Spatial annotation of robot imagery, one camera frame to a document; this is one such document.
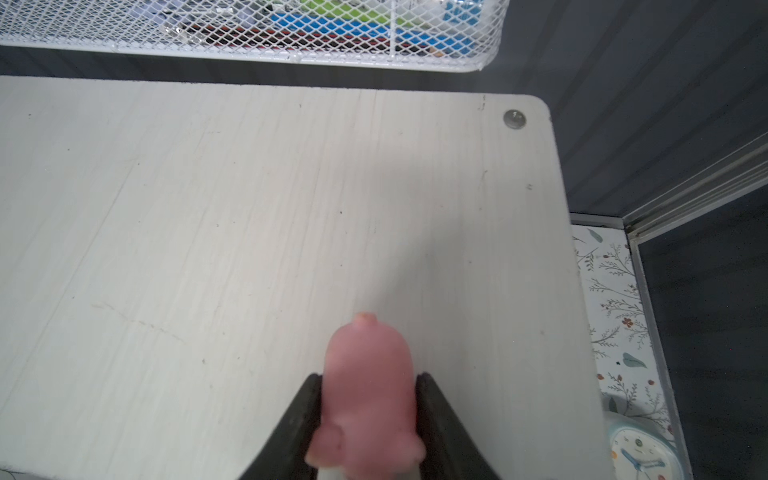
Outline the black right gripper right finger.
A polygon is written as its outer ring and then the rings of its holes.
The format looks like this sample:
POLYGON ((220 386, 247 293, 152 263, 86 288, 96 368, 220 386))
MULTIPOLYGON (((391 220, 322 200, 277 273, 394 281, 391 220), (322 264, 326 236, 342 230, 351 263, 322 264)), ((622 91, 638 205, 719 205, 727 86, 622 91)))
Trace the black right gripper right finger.
POLYGON ((416 399, 417 433, 426 448, 421 479, 498 478, 429 373, 417 376, 416 399))

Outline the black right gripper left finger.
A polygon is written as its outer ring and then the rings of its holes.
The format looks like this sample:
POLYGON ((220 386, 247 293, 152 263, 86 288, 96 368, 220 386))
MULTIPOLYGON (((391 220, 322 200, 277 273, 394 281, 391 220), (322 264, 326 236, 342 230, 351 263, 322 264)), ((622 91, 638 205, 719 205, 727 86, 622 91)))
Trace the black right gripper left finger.
POLYGON ((321 418, 322 376, 310 374, 241 480, 315 480, 318 469, 305 461, 321 418))

